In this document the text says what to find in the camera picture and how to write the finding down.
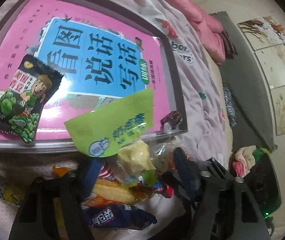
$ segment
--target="snack pile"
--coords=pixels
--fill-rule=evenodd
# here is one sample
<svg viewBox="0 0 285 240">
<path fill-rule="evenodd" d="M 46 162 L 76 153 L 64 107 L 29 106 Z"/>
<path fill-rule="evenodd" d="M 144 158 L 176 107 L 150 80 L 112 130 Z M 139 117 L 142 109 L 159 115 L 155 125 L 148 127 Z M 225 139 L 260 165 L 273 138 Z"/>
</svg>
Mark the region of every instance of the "snack pile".
<svg viewBox="0 0 285 240">
<path fill-rule="evenodd" d="M 81 203 L 87 224 L 97 228 L 142 230 L 157 223 L 154 215 L 134 205 L 154 194 L 173 196 L 173 189 L 162 181 L 162 174 L 175 169 L 172 163 L 175 148 L 171 143 L 149 146 L 138 140 L 119 149 L 113 158 L 106 158 L 98 175 L 91 169 L 86 174 L 87 179 L 90 177 L 86 182 L 94 186 Z M 53 167 L 59 178 L 70 170 Z"/>
</svg>

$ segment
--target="pink blanket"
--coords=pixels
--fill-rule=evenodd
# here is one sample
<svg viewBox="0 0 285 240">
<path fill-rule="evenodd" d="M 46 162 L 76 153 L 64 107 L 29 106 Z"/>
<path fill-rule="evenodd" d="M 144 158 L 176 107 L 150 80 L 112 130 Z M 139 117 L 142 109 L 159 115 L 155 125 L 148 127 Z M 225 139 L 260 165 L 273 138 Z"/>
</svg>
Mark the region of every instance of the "pink blanket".
<svg viewBox="0 0 285 240">
<path fill-rule="evenodd" d="M 165 0 L 172 7 L 180 10 L 197 32 L 201 43 L 210 56 L 222 63 L 225 61 L 225 49 L 219 33 L 223 27 L 215 18 L 206 14 L 199 5 L 191 0 Z"/>
</svg>

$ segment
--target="bed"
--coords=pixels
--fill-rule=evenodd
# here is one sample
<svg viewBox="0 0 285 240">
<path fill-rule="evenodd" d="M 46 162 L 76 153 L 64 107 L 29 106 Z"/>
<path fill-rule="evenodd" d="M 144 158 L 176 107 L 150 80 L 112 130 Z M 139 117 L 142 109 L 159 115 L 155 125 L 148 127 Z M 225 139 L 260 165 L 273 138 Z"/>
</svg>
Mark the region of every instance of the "bed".
<svg viewBox="0 0 285 240">
<path fill-rule="evenodd" d="M 0 7 L 0 20 L 18 0 L 6 0 Z M 222 165 L 228 165 L 232 149 L 232 131 L 226 121 L 226 106 L 223 97 L 222 80 L 218 66 L 204 50 L 195 30 L 185 16 L 164 0 L 111 0 L 148 20 L 159 30 L 168 34 L 157 19 L 166 19 L 178 37 L 169 38 L 174 50 L 185 103 L 188 133 L 173 138 L 173 143 L 188 149 L 195 160 L 216 158 Z M 187 48 L 184 55 L 179 46 Z M 52 166 L 59 164 L 76 167 L 79 153 L 52 155 L 0 153 L 0 175 L 11 181 L 29 185 L 34 177 L 52 178 Z M 158 223 L 143 231 L 98 231 L 93 230 L 96 239 L 148 239 L 164 228 L 173 218 L 182 215 L 181 202 L 173 197 L 165 199 L 155 195 L 139 205 L 153 213 Z M 0 202 L 0 240 L 8 239 L 16 211 Z"/>
</svg>

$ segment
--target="green cloth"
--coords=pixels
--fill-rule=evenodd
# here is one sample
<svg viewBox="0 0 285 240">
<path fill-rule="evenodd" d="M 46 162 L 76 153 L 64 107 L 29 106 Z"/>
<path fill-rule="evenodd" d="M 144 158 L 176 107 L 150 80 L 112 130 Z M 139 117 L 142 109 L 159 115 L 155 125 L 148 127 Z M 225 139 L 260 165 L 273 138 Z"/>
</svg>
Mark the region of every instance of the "green cloth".
<svg viewBox="0 0 285 240">
<path fill-rule="evenodd" d="M 27 92 L 26 95 L 30 96 L 30 100 L 26 103 L 29 107 L 34 107 L 36 100 L 41 98 L 41 96 L 34 96 L 31 91 Z"/>
<path fill-rule="evenodd" d="M 153 91 L 144 89 L 65 122 L 81 153 L 93 157 L 115 155 L 153 127 Z"/>
<path fill-rule="evenodd" d="M 263 152 L 261 152 L 259 149 L 255 149 L 252 153 L 253 157 L 255 158 L 255 161 L 259 161 L 259 159 L 264 155 Z"/>
</svg>

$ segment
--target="pink book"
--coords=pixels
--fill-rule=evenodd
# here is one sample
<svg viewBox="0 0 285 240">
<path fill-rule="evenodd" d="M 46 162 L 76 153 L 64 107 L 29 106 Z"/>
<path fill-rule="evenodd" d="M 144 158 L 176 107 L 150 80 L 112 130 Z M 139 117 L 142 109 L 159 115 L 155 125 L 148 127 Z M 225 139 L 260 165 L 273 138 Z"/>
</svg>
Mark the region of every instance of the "pink book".
<svg viewBox="0 0 285 240">
<path fill-rule="evenodd" d="M 146 88 L 154 91 L 149 132 L 160 131 L 160 120 L 171 111 L 159 38 L 100 12 L 60 0 L 30 0 L 0 45 L 0 97 L 25 54 L 64 74 L 41 113 L 35 144 L 70 142 L 65 121 Z M 14 83 L 17 91 L 21 86 Z M 7 140 L 21 138 L 0 132 L 0 141 Z"/>
</svg>

